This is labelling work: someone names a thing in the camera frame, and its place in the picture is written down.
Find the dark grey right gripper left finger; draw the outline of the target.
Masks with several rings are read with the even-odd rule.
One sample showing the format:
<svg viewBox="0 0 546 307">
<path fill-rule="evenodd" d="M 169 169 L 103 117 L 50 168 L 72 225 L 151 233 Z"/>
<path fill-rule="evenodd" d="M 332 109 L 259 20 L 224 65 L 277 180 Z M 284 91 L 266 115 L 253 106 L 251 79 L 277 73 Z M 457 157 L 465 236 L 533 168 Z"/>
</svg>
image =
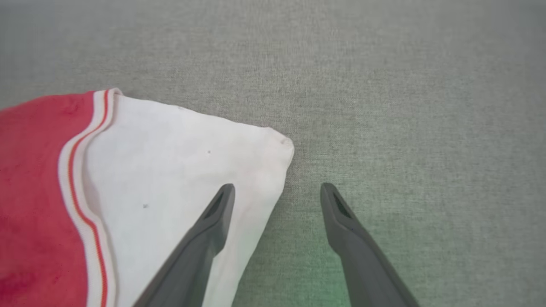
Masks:
<svg viewBox="0 0 546 307">
<path fill-rule="evenodd" d="M 232 183 L 219 188 L 134 307 L 202 307 L 213 259 L 226 244 L 235 195 Z"/>
</svg>

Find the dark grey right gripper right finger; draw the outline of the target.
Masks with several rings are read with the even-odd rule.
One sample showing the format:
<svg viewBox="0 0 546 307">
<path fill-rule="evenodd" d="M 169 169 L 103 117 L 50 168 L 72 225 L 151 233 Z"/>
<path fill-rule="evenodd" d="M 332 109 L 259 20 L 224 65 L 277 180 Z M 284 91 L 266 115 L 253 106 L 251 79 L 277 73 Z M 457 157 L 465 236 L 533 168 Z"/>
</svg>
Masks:
<svg viewBox="0 0 546 307">
<path fill-rule="evenodd" d="M 322 183 L 320 205 L 328 243 L 343 266 L 351 307 L 420 307 L 332 183 Z"/>
</svg>

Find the red and white shirt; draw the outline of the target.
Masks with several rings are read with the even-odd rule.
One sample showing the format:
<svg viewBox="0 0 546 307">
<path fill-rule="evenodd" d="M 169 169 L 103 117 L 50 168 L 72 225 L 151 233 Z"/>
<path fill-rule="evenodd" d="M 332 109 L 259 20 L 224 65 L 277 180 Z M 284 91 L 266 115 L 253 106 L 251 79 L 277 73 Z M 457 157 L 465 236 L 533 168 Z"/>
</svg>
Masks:
<svg viewBox="0 0 546 307">
<path fill-rule="evenodd" d="M 133 307 L 226 183 L 203 307 L 232 307 L 293 155 L 272 128 L 118 89 L 0 110 L 0 307 Z"/>
</svg>

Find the grey fabric sofa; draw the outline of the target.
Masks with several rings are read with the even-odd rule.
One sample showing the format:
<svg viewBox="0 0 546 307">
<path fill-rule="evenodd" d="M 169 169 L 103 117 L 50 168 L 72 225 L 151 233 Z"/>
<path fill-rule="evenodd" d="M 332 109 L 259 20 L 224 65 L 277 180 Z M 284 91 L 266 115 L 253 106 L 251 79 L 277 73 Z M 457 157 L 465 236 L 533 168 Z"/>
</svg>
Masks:
<svg viewBox="0 0 546 307">
<path fill-rule="evenodd" d="M 350 307 L 323 182 L 421 307 L 546 307 L 546 0 L 0 0 L 0 107 L 107 87 L 293 141 L 232 307 Z"/>
</svg>

